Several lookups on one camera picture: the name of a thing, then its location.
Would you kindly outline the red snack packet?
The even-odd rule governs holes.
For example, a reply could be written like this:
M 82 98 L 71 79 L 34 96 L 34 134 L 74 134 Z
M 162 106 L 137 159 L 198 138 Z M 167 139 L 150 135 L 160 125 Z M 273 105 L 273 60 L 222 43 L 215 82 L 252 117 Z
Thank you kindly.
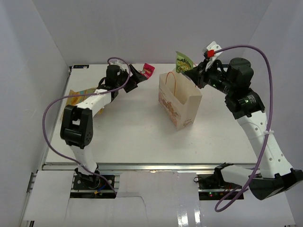
M 154 70 L 155 70 L 154 66 L 145 63 L 143 66 L 143 70 L 140 71 L 140 74 L 145 76 L 147 79 L 149 79 L 153 75 Z

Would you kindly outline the green gummy snack packet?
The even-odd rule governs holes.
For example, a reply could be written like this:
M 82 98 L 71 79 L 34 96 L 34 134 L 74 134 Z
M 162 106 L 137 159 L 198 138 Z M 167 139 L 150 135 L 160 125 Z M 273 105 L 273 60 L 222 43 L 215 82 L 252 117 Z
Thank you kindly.
M 182 73 L 187 70 L 191 70 L 194 67 L 193 61 L 185 54 L 176 51 L 176 72 Z

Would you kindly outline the tan chips bag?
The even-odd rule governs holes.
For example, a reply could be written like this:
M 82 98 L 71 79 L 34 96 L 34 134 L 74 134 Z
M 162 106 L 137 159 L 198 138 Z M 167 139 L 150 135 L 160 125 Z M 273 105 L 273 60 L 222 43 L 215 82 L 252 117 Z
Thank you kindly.
M 65 105 L 64 105 L 64 107 L 61 111 L 60 120 L 62 121 L 62 119 L 63 119 L 63 112 L 64 112 L 64 108 L 66 106 L 68 106 L 68 105 L 77 106 L 80 103 L 83 103 L 83 104 L 80 105 L 80 108 L 93 107 L 93 116 L 96 115 L 96 114 L 99 114 L 99 115 L 102 114 L 104 107 L 101 107 L 98 111 L 96 109 L 95 102 L 96 102 L 96 98 L 98 98 L 98 96 L 77 96 L 77 97 L 74 97 L 75 95 L 93 94 L 93 93 L 95 93 L 96 89 L 97 89 L 96 87 L 92 87 L 92 88 L 88 88 L 88 89 L 81 90 L 81 91 L 78 91 L 78 92 L 70 90 L 69 91 L 69 96 L 72 96 L 72 97 L 67 98 L 66 103 L 65 103 Z

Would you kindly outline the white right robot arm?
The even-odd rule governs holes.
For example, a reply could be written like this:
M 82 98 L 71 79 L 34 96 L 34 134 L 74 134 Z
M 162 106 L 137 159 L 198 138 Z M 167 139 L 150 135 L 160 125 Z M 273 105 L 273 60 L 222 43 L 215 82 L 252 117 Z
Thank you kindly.
M 273 131 L 267 130 L 267 115 L 259 95 L 250 88 L 254 74 L 251 63 L 243 58 L 230 61 L 227 70 L 220 60 L 210 68 L 203 61 L 185 76 L 198 88 L 209 85 L 225 94 L 225 104 L 244 130 L 253 151 L 263 156 L 248 188 L 259 200 L 287 191 L 302 182 L 302 170 L 295 170 L 283 155 Z

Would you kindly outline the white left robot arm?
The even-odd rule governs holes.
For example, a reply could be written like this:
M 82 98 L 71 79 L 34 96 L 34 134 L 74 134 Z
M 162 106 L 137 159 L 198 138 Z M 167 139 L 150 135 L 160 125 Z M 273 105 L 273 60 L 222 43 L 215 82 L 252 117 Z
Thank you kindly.
M 64 108 L 60 137 L 74 153 L 78 163 L 76 172 L 85 175 L 84 183 L 91 189 L 98 187 L 100 183 L 100 177 L 95 174 L 98 165 L 93 160 L 89 147 L 93 138 L 93 117 L 116 98 L 119 87 L 124 85 L 123 89 L 128 93 L 148 79 L 133 65 L 129 67 L 131 73 L 116 64 L 108 65 L 106 76 L 100 80 L 91 96 L 76 105 L 67 105 Z

